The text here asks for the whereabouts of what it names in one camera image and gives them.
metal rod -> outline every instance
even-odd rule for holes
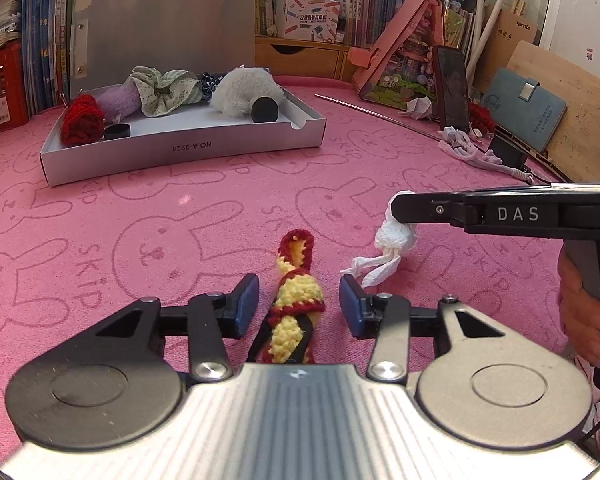
[[[346,103],[344,101],[339,101],[337,99],[334,99],[333,97],[327,97],[325,95],[320,95],[320,94],[315,94],[316,97],[320,98],[320,99],[324,99],[325,101],[329,101],[331,103],[336,103],[342,106],[346,106],[347,108],[351,108],[352,110],[357,110],[359,112],[362,112],[363,114],[368,114],[371,115],[373,117],[376,117],[378,119],[382,119],[385,121],[389,121],[390,123],[393,124],[397,124],[398,126],[402,126],[403,128],[407,128],[408,130],[411,130],[413,132],[416,132],[417,134],[421,134],[422,136],[425,137],[429,137],[429,139],[433,139],[433,140],[440,140],[440,137],[436,137],[432,134],[428,134],[427,132],[423,132],[422,130],[419,130],[417,128],[414,128],[413,126],[409,126],[408,124],[404,124],[401,123],[400,121],[393,119],[391,117],[387,117],[386,115],[382,115],[376,112],[372,112],[371,110],[367,110],[366,108],[361,108],[359,106],[356,105],[352,105],[350,103]]]

white tissue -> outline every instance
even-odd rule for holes
[[[424,119],[433,113],[433,104],[428,97],[416,97],[407,103],[405,111],[398,113],[410,119]]]
[[[384,222],[376,233],[374,245],[382,251],[382,256],[375,258],[358,256],[353,258],[349,269],[340,271],[341,274],[352,274],[357,278],[363,269],[377,267],[362,279],[363,288],[378,285],[394,274],[402,257],[406,256],[416,244],[416,224],[401,224],[391,214],[391,202],[395,197],[404,194],[413,194],[413,192],[400,191],[389,200],[389,205],[384,212]]]

wooden board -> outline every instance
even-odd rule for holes
[[[600,182],[600,79],[525,41],[507,68],[567,101],[547,158],[574,182]]]

purple plush toy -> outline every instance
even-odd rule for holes
[[[118,124],[125,117],[137,112],[142,107],[138,88],[133,80],[127,79],[121,86],[110,88],[96,97],[100,110],[104,113],[107,124]]]

yellow and red crochet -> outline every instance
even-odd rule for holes
[[[282,279],[258,334],[270,333],[259,359],[264,363],[288,362],[298,345],[306,348],[301,362],[315,362],[311,335],[324,311],[324,300],[320,285],[310,274],[313,250],[314,237],[304,229],[288,232],[280,242],[276,264]]]

